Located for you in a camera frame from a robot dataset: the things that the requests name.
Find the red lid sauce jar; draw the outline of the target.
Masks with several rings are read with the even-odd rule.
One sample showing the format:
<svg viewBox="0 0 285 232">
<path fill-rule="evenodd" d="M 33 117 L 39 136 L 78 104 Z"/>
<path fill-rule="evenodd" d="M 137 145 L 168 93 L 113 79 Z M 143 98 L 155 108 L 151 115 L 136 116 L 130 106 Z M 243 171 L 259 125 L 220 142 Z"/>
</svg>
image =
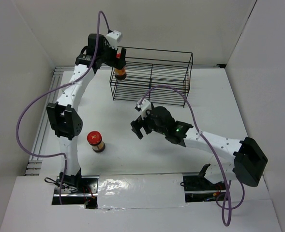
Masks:
<svg viewBox="0 0 285 232">
<path fill-rule="evenodd" d="M 114 76 L 117 80 L 122 81 L 125 80 L 127 73 L 126 73 L 126 66 L 123 69 L 118 69 L 118 54 L 115 58 L 115 70 L 114 70 Z"/>
</svg>

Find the red lid chili jar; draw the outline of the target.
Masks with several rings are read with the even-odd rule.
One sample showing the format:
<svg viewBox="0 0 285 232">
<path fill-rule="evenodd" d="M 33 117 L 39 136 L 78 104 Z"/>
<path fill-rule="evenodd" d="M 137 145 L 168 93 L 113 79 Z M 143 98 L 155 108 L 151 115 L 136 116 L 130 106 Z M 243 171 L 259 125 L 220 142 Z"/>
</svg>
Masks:
<svg viewBox="0 0 285 232">
<path fill-rule="evenodd" d="M 98 131 L 91 131 L 87 135 L 87 141 L 91 145 L 92 149 L 96 153 L 103 152 L 105 149 L 105 143 L 102 136 Z"/>
</svg>

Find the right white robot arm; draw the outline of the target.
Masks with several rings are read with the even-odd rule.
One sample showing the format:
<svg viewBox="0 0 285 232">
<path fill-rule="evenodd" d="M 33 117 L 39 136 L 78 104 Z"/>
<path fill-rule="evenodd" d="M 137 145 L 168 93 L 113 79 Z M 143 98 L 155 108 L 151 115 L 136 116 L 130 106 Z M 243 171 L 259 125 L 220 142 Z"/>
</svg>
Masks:
<svg viewBox="0 0 285 232">
<path fill-rule="evenodd" d="M 172 144 L 210 152 L 225 160 L 218 166 L 203 166 L 198 179 L 201 188 L 210 189 L 224 177 L 228 181 L 238 180 L 250 187 L 258 186 L 268 158 L 253 138 L 229 139 L 198 132 L 193 125 L 176 121 L 163 106 L 138 105 L 135 109 L 140 115 L 131 122 L 131 127 L 139 139 L 143 138 L 141 130 L 144 129 L 146 134 L 156 132 L 163 135 Z"/>
</svg>

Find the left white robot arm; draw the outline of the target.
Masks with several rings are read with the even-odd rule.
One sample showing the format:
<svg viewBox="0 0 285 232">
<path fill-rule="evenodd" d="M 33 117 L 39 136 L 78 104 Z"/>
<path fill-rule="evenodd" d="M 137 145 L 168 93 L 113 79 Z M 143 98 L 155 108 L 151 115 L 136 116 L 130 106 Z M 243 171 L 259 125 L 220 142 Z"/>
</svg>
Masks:
<svg viewBox="0 0 285 232">
<path fill-rule="evenodd" d="M 76 57 L 69 85 L 55 103 L 48 103 L 46 107 L 50 126 L 63 154 L 60 180 L 72 193 L 79 192 L 83 187 L 77 155 L 77 137 L 82 131 L 83 121 L 78 115 L 78 107 L 86 87 L 102 64 L 116 69 L 125 67 L 126 49 L 118 48 L 121 39 L 122 33 L 116 30 L 107 35 L 90 34 L 88 44 Z"/>
</svg>

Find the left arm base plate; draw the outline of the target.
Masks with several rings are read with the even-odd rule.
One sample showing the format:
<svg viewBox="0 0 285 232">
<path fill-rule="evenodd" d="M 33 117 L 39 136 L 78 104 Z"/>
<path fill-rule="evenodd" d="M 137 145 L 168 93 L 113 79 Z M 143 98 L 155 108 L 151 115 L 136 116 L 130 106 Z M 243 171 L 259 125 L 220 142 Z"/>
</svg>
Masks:
<svg viewBox="0 0 285 232">
<path fill-rule="evenodd" d="M 81 187 L 63 183 L 60 189 L 60 179 L 57 177 L 56 184 L 54 182 L 52 205 L 82 205 L 86 209 L 97 209 L 99 176 L 83 176 Z"/>
</svg>

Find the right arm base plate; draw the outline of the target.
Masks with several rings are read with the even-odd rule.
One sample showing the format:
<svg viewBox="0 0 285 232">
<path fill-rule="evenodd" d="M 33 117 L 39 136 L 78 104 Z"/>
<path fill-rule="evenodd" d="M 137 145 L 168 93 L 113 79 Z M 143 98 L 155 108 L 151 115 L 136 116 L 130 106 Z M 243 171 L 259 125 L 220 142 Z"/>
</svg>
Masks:
<svg viewBox="0 0 285 232">
<path fill-rule="evenodd" d="M 184 189 L 186 203 L 213 202 L 217 197 L 222 201 L 226 193 L 223 182 L 213 184 L 197 174 L 183 175 L 180 185 Z"/>
</svg>

